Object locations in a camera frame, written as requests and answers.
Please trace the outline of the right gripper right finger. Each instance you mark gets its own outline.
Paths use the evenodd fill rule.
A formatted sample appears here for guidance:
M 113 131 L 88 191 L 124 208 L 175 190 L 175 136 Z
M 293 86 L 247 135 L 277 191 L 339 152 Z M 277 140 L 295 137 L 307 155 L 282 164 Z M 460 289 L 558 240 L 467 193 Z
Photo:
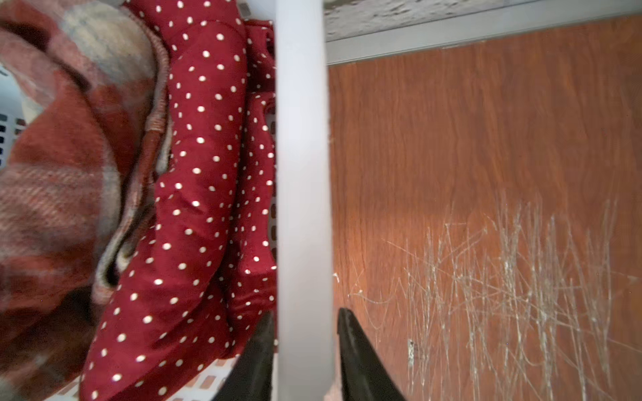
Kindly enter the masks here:
M 338 314 L 341 388 L 343 400 L 405 401 L 362 329 L 345 307 Z

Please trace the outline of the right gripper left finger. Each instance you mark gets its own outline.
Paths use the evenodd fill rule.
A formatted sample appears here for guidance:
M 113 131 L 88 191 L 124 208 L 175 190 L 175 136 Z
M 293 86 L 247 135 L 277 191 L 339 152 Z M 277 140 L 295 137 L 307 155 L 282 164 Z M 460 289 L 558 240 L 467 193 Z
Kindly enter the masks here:
M 274 313 L 262 315 L 252 337 L 213 401 L 270 401 L 274 371 Z

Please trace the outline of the red polka dot skirt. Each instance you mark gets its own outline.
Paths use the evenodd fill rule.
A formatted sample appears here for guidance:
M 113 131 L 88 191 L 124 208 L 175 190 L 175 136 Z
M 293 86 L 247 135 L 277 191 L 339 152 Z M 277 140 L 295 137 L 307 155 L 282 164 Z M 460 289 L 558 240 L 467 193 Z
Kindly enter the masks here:
M 239 355 L 275 309 L 274 30 L 234 1 L 128 1 L 170 54 L 167 170 L 80 381 L 83 400 L 165 400 Z

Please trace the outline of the white plastic basket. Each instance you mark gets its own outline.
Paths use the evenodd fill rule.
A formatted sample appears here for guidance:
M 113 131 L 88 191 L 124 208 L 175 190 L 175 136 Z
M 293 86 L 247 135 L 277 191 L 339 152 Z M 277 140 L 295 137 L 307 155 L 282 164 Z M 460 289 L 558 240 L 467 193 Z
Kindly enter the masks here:
M 117 6 L 128 9 L 127 6 L 126 6 L 127 2 L 128 1 L 123 1 L 120 5 L 117 5 Z M 241 15 L 241 11 L 240 11 L 239 5 L 238 5 L 237 2 L 235 2 L 235 3 L 237 4 L 239 13 Z M 168 51 L 167 47 L 165 46 L 165 44 L 164 44 L 162 38 L 160 37 L 159 33 L 156 30 L 154 30 L 153 28 L 149 27 L 145 23 L 145 21 L 142 19 L 142 17 L 140 15 L 138 15 L 137 13 L 134 13 L 134 15 L 137 16 L 137 18 L 139 18 L 148 28 L 150 28 L 160 38 L 160 40 L 162 41 L 162 43 L 163 43 L 163 45 L 164 45 L 164 47 L 165 47 L 165 49 L 167 51 L 168 58 L 169 58 L 169 63 L 170 63 L 169 51 Z M 277 43 L 277 38 L 276 38 L 275 32 L 274 32 L 274 38 L 275 38 L 275 45 L 274 45 L 274 57 L 275 57 L 275 47 L 276 47 L 276 43 Z M 279 67 L 277 65 L 277 60 L 276 60 L 276 69 L 277 69 L 277 73 L 278 73 Z M 167 81 L 168 81 L 168 79 L 169 79 L 169 64 L 168 64 Z M 276 83 L 277 83 L 277 74 L 276 74 L 276 79 L 275 79 L 276 103 L 275 103 L 274 114 L 275 114 L 275 112 L 277 111 L 277 108 L 278 108 L 277 101 L 278 101 L 278 98 L 279 98 L 279 93 L 276 90 Z M 144 234 L 144 232 L 145 232 L 145 221 L 148 218 L 150 218 L 152 216 L 152 214 L 153 214 L 153 203 L 154 203 L 153 194 L 154 194 L 154 189 L 155 189 L 155 181 L 156 181 L 157 177 L 161 173 L 163 173 L 163 172 L 165 172 L 167 170 L 167 167 L 168 167 L 169 151 L 170 151 L 170 148 L 171 148 L 172 121 L 171 121 L 171 116 L 170 116 L 170 113 L 169 113 L 169 99 L 168 99 L 167 83 L 166 83 L 166 92 L 167 92 L 167 128 L 166 128 L 166 133 L 165 133 L 164 139 L 162 141 L 162 144 L 160 145 L 160 150 L 158 150 L 157 157 L 155 159 L 155 175 L 154 175 L 154 178 L 153 178 L 153 181 L 152 181 L 150 206 L 149 206 L 149 209 L 146 212 L 143 212 L 141 214 L 138 222 L 135 225 L 133 225 L 131 231 L 126 236 L 125 240 L 123 240 L 122 244 L 120 245 L 120 247 L 119 247 L 119 249 L 117 251 L 117 254 L 116 254 L 115 260 L 114 260 L 114 265 L 115 265 L 115 289 L 116 289 L 116 286 L 117 286 L 117 284 L 119 282 L 121 269 L 127 266 L 129 252 L 131 252 L 131 251 L 133 251 L 135 249 L 137 241 L 140 239 L 142 234 Z M 21 90 L 20 90 L 20 95 L 21 95 L 21 109 L 23 111 Z M 277 202 L 277 200 L 279 198 L 289 198 L 289 197 L 292 196 L 292 194 L 294 193 L 294 186 L 290 181 L 278 182 L 278 180 L 277 180 L 277 173 L 279 171 L 279 165 L 278 165 L 279 157 L 278 157 L 278 155 L 276 153 L 276 145 L 277 145 L 277 143 L 279 141 L 279 136 L 275 133 L 274 117 L 272 119 L 272 123 L 273 123 L 273 133 L 274 133 L 274 140 L 275 140 L 275 155 L 276 155 L 276 185 L 275 185 L 275 194 L 274 194 L 274 200 L 273 200 L 274 217 L 272 219 L 272 223 L 273 223 L 273 226 L 274 226 L 274 245 L 275 245 L 274 254 L 275 254 L 275 260 L 277 262 L 277 242 L 278 242 L 278 238 L 277 238 L 276 229 L 277 229 L 278 224 L 293 220 L 294 219 L 294 215 L 295 215 L 296 212 L 300 212 L 301 213 L 302 219 L 303 219 L 304 222 L 311 222 L 314 219 L 314 217 L 317 217 L 319 212 L 324 209 L 324 207 L 327 207 L 329 205 L 329 200 L 326 197 L 315 197 L 310 192 L 306 192 L 305 195 L 304 195 L 304 199 L 301 200 L 300 202 L 298 202 L 294 207 L 290 207 L 290 208 L 277 207 L 276 202 Z M 25 120 L 25 116 L 24 116 L 24 121 L 22 123 L 21 129 L 18 131 L 18 135 L 25 129 L 25 127 L 26 127 L 26 120 Z M 278 282 L 278 263 L 277 263 L 277 282 Z M 103 313 L 105 311 L 105 307 L 104 307 L 104 309 L 102 311 L 102 314 L 100 315 L 100 321 L 98 322 L 98 325 L 97 325 L 97 328 L 96 328 L 95 337 L 92 340 L 92 342 L 90 344 L 90 347 L 88 349 L 88 352 L 87 352 L 87 355 L 86 355 L 86 359 L 85 359 L 85 364 L 86 364 L 88 353 L 90 352 L 90 348 L 91 348 L 93 342 L 95 342 L 96 334 L 97 334 L 97 331 L 98 331 L 98 329 L 100 327 L 100 323 L 101 323 L 101 319 L 102 319 Z M 72 381 L 68 382 L 68 384 L 72 384 L 72 383 L 77 383 L 78 384 L 79 387 L 78 387 L 77 395 L 78 395 L 79 399 L 81 399 L 80 398 L 80 381 L 81 381 L 82 374 L 84 372 L 85 364 L 83 366 L 83 369 L 80 372 L 80 375 L 77 376 Z

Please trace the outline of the red plaid skirt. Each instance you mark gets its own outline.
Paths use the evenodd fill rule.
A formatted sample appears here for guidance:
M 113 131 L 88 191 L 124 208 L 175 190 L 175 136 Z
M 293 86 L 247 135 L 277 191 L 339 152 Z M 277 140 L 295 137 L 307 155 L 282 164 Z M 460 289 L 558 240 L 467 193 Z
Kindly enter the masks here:
M 169 58 L 126 8 L 4 1 L 1 63 L 26 120 L 1 170 L 1 397 L 43 400 L 80 375 L 149 209 Z

